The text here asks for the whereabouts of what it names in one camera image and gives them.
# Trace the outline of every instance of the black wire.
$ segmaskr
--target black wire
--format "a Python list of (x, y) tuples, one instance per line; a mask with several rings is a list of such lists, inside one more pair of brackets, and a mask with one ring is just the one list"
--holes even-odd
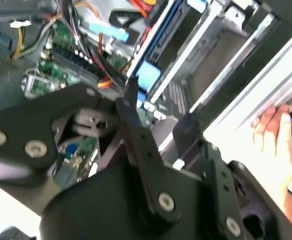
[(71, 0), (56, 0), (60, 9), (62, 18), (67, 24), (67, 27), (73, 32), (80, 49), (86, 56), (89, 56), (108, 76), (113, 84), (121, 90), (125, 86), (126, 76), (111, 66), (103, 56), (100, 56), (93, 49), (90, 49), (86, 44), (82, 33), (79, 31), (79, 19), (75, 7)]

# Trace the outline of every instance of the hand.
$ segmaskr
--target hand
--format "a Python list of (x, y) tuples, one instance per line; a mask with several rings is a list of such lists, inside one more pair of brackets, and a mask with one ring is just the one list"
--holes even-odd
[(251, 124), (255, 153), (251, 172), (279, 206), (292, 181), (291, 124), (288, 105), (269, 108)]

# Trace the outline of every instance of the metal bar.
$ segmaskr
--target metal bar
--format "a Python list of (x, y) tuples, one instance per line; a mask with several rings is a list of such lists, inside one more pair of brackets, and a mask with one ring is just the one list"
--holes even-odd
[(225, 132), (233, 134), (244, 130), (248, 122), (262, 114), (267, 107), (285, 103), (291, 97), (292, 39), (212, 122), (204, 136), (218, 146), (223, 141), (221, 136), (228, 136)]
[(136, 67), (138, 66), (139, 61), (144, 56), (149, 44), (152, 42), (152, 40), (156, 36), (157, 31), (160, 29), (161, 23), (166, 19), (166, 16), (167, 16), (167, 14), (168, 14), (168, 12), (169, 12), (169, 10), (172, 7), (174, 2), (175, 2), (175, 0), (168, 1), (166, 8), (162, 11), (158, 21), (152, 27), (151, 31), (148, 33), (148, 36), (147, 36), (144, 44), (141, 46), (138, 54), (136, 55), (136, 57), (132, 61), (129, 70), (127, 71), (127, 77), (130, 77), (132, 75), (132, 73), (135, 71)]
[(202, 26), (198, 29), (194, 37), (191, 39), (183, 53), (178, 57), (177, 61), (175, 62), (174, 66), (170, 70), (170, 72), (167, 74), (166, 78), (162, 81), (161, 85), (158, 87), (152, 98), (150, 99), (151, 103), (155, 103), (157, 99), (160, 97), (164, 89), (167, 87), (169, 82), (172, 80), (174, 75), (177, 73), (183, 62), (186, 60), (190, 52), (193, 50), (193, 48), (196, 46), (198, 41), (201, 39), (203, 34), (206, 32), (212, 21), (216, 18), (216, 16), (221, 12), (223, 6), (217, 2), (213, 1), (210, 8), (210, 13), (207, 17), (207, 19), (202, 23)]
[(234, 57), (228, 62), (225, 68), (219, 73), (216, 79), (210, 84), (210, 86), (205, 90), (205, 92), (198, 98), (195, 104), (190, 108), (189, 112), (192, 113), (200, 104), (204, 104), (209, 97), (213, 94), (220, 85), (222, 85), (228, 74), (233, 70), (234, 63), (241, 56), (241, 54), (248, 48), (253, 40), (257, 39), (271, 24), (274, 16), (269, 14), (265, 17), (262, 23), (258, 26), (257, 30), (250, 36), (250, 38), (245, 42), (245, 44), (240, 48), (240, 50), (234, 55)]

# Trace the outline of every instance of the motherboard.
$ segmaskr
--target motherboard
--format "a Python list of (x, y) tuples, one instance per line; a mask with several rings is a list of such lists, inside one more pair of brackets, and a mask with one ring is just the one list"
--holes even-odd
[[(110, 54), (104, 51), (103, 55), (116, 69), (122, 69), (129, 61), (114, 52)], [(96, 68), (92, 59), (80, 51), (67, 26), (57, 21), (52, 26), (36, 67), (25, 71), (21, 87), (25, 96), (33, 99), (82, 82), (107, 98), (117, 98), (119, 94), (114, 86), (98, 88), (98, 80), (102, 77), (103, 72)], [(143, 108), (138, 108), (137, 112), (144, 127), (151, 128), (154, 125), (155, 119), (151, 112)], [(58, 146), (65, 159), (54, 181), (61, 188), (67, 188), (88, 177), (92, 165), (98, 161), (93, 154), (96, 151), (96, 142), (94, 137), (80, 136)]]

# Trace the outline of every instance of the finger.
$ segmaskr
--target finger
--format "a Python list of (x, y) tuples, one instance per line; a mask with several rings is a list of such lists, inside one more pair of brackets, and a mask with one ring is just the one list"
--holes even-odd
[(254, 141), (254, 137), (255, 137), (255, 131), (256, 131), (256, 127), (257, 127), (257, 125), (258, 125), (258, 122), (259, 122), (259, 118), (257, 118), (256, 120), (254, 120), (252, 123), (251, 123), (251, 125), (250, 125), (250, 128), (251, 128), (251, 134), (252, 134), (252, 144), (254, 145), (255, 143), (255, 141)]
[(292, 156), (291, 117), (287, 112), (282, 113), (280, 130), (277, 139), (277, 156), (289, 158)]
[(262, 151), (264, 146), (264, 134), (268, 123), (270, 122), (272, 116), (275, 114), (276, 109), (272, 106), (270, 107), (261, 117), (258, 125), (256, 126), (255, 136), (254, 136), (254, 146), (256, 150)]
[(263, 152), (275, 156), (277, 151), (277, 138), (280, 129), (282, 113), (288, 113), (289, 106), (282, 105), (268, 123), (264, 134)]

